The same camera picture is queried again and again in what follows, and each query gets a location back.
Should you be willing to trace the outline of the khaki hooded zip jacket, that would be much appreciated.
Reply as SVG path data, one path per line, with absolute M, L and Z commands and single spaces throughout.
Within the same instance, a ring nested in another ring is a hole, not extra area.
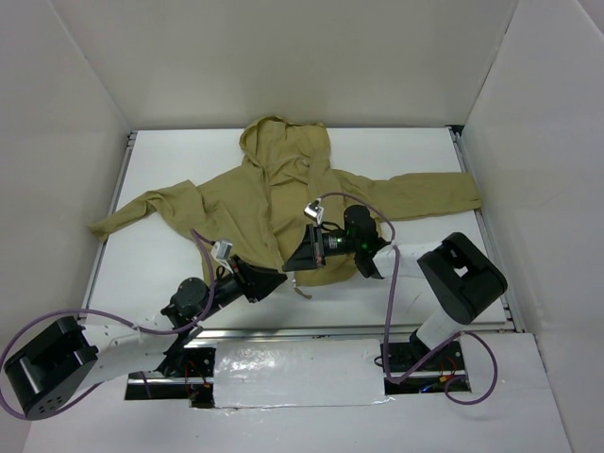
M 330 140 L 320 124 L 289 124 L 265 117 L 240 137 L 242 163 L 200 185 L 184 180 L 147 191 L 93 223 L 100 242 L 158 213 L 185 238 L 197 231 L 228 239 L 248 263 L 279 269 L 300 244 L 308 221 L 306 205 L 319 195 L 330 222 L 340 222 L 358 197 L 391 221 L 477 210 L 481 199 L 467 173 L 419 173 L 371 179 L 330 163 Z

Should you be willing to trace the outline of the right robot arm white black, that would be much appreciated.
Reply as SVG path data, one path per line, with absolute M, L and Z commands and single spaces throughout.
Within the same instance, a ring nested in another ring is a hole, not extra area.
M 503 274 L 461 232 L 440 243 L 396 246 L 379 235 L 376 220 L 363 205 L 346 208 L 344 226 L 332 230 L 325 229 L 318 200 L 306 206 L 305 214 L 313 222 L 285 261 L 284 271 L 320 269 L 330 257 L 350 256 L 365 278 L 426 280 L 438 307 L 410 336 L 411 360 L 421 369 L 441 361 L 441 343 L 471 325 L 508 289 Z

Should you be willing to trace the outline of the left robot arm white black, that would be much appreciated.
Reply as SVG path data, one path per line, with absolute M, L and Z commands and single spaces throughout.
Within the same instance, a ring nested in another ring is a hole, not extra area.
M 159 315 L 142 323 L 86 309 L 85 314 L 107 323 L 83 325 L 76 310 L 53 313 L 51 324 L 32 340 L 14 354 L 2 353 L 5 375 L 20 405 L 15 410 L 3 400 L 3 409 L 22 420 L 43 420 L 114 378 L 140 372 L 181 375 L 185 348 L 201 332 L 202 322 L 241 297 L 261 301 L 286 279 L 276 270 L 233 258 L 210 283 L 199 277 L 183 280 Z

